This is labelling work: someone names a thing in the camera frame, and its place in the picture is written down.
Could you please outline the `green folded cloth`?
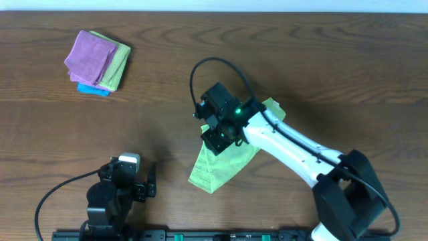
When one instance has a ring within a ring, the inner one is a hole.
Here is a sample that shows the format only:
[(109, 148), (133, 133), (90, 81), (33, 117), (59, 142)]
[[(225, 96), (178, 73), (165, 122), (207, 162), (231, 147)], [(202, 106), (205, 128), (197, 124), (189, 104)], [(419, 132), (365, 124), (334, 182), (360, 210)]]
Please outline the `green folded cloth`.
[(115, 92), (119, 87), (119, 83), (122, 78), (122, 74), (126, 66), (126, 61), (128, 59), (131, 49), (129, 46), (114, 41), (113, 39), (110, 39), (95, 31), (90, 31), (90, 33), (106, 41), (114, 43), (117, 47), (110, 65), (106, 69), (101, 81), (99, 81), (99, 83), (96, 85), (96, 88)]

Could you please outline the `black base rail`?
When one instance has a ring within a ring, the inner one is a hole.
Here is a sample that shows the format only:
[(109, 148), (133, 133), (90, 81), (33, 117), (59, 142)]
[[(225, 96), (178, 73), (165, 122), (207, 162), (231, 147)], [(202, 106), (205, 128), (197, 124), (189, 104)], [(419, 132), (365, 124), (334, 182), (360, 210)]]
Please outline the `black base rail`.
[(280, 230), (279, 232), (166, 232), (143, 230), (119, 236), (94, 236), (76, 232), (54, 232), (52, 241), (309, 241), (307, 230)]

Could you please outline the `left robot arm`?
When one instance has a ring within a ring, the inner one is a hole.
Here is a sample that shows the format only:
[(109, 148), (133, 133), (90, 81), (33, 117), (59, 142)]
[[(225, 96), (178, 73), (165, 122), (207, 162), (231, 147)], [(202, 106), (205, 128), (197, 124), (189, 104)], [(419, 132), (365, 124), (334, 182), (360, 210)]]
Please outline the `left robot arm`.
[(137, 182), (139, 160), (112, 157), (97, 174), (100, 181), (87, 192), (88, 219), (81, 225), (79, 240), (138, 240), (138, 232), (126, 224), (134, 202), (156, 196), (156, 167), (145, 182)]

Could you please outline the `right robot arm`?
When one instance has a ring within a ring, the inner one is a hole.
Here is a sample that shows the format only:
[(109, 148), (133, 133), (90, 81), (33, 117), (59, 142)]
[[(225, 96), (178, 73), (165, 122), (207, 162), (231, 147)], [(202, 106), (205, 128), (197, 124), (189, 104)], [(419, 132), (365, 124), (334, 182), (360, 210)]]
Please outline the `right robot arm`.
[(231, 145), (257, 147), (311, 188), (320, 223), (309, 240), (386, 238), (370, 225), (391, 203), (369, 160), (359, 151), (348, 154), (320, 145), (283, 123), (264, 104), (250, 98), (204, 98), (195, 116), (209, 130), (202, 134), (208, 149), (219, 155)]

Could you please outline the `blue folded cloth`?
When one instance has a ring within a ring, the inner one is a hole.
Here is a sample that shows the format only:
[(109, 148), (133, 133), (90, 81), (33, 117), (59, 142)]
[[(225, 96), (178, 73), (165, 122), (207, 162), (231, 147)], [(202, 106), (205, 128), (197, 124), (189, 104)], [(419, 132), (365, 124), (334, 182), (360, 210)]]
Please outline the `blue folded cloth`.
[(81, 83), (78, 83), (77, 91), (85, 94), (95, 94), (98, 96), (108, 96), (110, 94), (110, 91), (108, 90), (102, 90), (102, 89), (95, 88), (93, 86), (88, 86)]

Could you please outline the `purple folded cloth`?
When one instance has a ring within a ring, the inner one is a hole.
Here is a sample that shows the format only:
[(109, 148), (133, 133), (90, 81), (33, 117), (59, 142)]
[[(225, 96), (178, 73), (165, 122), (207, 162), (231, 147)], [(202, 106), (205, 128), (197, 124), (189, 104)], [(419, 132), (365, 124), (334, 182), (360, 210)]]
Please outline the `purple folded cloth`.
[(96, 86), (110, 65), (116, 49), (115, 43), (80, 31), (70, 54), (64, 60), (70, 80)]

